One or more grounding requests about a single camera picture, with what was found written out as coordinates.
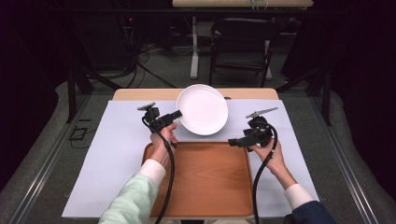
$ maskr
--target person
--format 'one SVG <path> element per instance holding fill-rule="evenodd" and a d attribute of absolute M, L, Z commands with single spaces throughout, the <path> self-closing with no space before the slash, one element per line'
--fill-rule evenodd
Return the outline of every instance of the person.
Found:
<path fill-rule="evenodd" d="M 176 127 L 177 124 L 174 122 L 161 130 L 162 136 L 169 145 L 177 143 L 173 132 Z M 165 177 L 165 167 L 169 162 L 169 155 L 161 137 L 153 133 L 150 139 L 154 145 L 154 152 L 150 159 L 143 163 L 140 171 L 121 189 L 116 199 L 101 215 L 99 223 L 147 223 L 159 186 Z M 273 143 L 274 139 L 267 147 L 251 146 L 249 148 L 254 150 L 263 161 Z M 320 202 L 315 201 L 305 187 L 294 179 L 283 159 L 279 141 L 266 167 L 285 190 L 285 197 L 292 209 L 291 215 L 294 223 L 335 223 L 326 208 Z"/>

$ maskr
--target sleeve cuff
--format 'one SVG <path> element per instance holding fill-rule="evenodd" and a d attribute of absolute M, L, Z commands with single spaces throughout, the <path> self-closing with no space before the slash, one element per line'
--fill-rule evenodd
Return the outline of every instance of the sleeve cuff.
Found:
<path fill-rule="evenodd" d="M 299 207 L 304 203 L 314 201 L 315 199 L 308 190 L 300 184 L 295 184 L 285 190 L 285 197 L 289 201 L 291 210 Z"/>
<path fill-rule="evenodd" d="M 139 174 L 147 176 L 159 187 L 166 172 L 159 162 L 148 159 L 143 163 L 142 167 L 140 167 Z"/>

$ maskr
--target white bowl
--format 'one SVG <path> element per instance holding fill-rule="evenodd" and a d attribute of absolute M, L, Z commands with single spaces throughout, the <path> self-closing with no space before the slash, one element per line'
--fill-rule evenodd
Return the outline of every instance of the white bowl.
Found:
<path fill-rule="evenodd" d="M 189 86 L 177 97 L 180 122 L 192 133 L 210 135 L 227 122 L 228 106 L 214 88 L 203 84 Z"/>

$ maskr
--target wooden tray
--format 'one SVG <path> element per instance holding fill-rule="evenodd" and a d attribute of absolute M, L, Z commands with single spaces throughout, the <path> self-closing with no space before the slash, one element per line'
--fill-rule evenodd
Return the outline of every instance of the wooden tray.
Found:
<path fill-rule="evenodd" d="M 146 146 L 143 161 L 154 148 Z M 248 217 L 253 214 L 247 152 L 228 143 L 178 143 L 175 179 L 166 217 Z M 169 184 L 170 162 L 151 216 L 157 217 Z"/>

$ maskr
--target white paper sheet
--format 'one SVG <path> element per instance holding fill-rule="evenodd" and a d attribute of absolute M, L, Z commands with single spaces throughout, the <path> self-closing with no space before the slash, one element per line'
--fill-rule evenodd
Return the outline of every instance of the white paper sheet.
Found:
<path fill-rule="evenodd" d="M 137 108 L 149 103 L 152 101 L 108 102 L 62 217 L 100 217 L 123 185 L 139 171 L 144 149 L 150 143 L 150 131 L 141 120 L 145 112 Z M 263 116 L 277 130 L 290 171 L 318 199 L 282 101 L 229 100 L 227 105 L 229 117 L 218 133 L 197 135 L 176 120 L 178 127 L 175 134 L 178 141 L 227 142 L 230 138 L 243 137 L 243 130 L 248 128 L 249 121 L 246 115 L 278 107 L 278 110 Z M 160 108 L 161 116 L 176 111 L 175 101 L 157 101 L 155 106 Z M 254 152 L 248 156 L 254 179 L 262 163 Z M 283 217 L 291 212 L 284 190 L 268 169 L 262 172 L 257 203 L 260 217 Z"/>

